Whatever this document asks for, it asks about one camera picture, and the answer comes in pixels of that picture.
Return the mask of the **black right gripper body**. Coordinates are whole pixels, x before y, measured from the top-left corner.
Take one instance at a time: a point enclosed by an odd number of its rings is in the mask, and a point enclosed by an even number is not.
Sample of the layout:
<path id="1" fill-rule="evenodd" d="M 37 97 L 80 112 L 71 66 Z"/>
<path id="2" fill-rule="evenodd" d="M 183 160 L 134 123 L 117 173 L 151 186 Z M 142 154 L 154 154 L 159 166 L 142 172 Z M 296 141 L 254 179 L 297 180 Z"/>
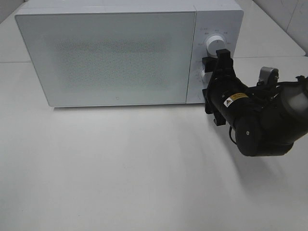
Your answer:
<path id="1" fill-rule="evenodd" d="M 205 112 L 214 115 L 216 126 L 238 127 L 248 121 L 247 89 L 232 67 L 215 67 L 204 97 Z"/>

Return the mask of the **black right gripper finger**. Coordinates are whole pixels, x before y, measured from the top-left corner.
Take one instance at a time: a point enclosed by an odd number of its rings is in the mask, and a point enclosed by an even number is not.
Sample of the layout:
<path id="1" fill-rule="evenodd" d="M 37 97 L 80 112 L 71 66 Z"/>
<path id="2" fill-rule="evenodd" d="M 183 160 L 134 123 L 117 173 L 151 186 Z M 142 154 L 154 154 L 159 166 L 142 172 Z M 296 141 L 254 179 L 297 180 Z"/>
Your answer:
<path id="1" fill-rule="evenodd" d="M 231 52 L 228 49 L 217 50 L 216 55 L 217 55 L 216 69 L 233 68 L 233 59 L 231 58 Z"/>
<path id="2" fill-rule="evenodd" d="M 205 73 L 213 72 L 216 69 L 217 58 L 214 57 L 204 57 L 202 58 L 202 63 L 204 65 Z"/>

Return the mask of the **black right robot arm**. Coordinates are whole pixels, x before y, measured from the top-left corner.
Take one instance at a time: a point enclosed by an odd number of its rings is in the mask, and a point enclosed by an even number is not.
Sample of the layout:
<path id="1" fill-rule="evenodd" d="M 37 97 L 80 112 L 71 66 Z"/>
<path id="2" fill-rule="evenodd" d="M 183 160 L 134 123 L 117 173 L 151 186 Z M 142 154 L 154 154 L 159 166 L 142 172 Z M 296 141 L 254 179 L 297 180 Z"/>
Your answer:
<path id="1" fill-rule="evenodd" d="M 227 49 L 202 59 L 211 77 L 203 89 L 205 112 L 217 126 L 229 124 L 229 137 L 250 157 L 286 154 L 308 132 L 308 79 L 279 81 L 276 68 L 263 67 L 255 86 L 235 74 Z"/>

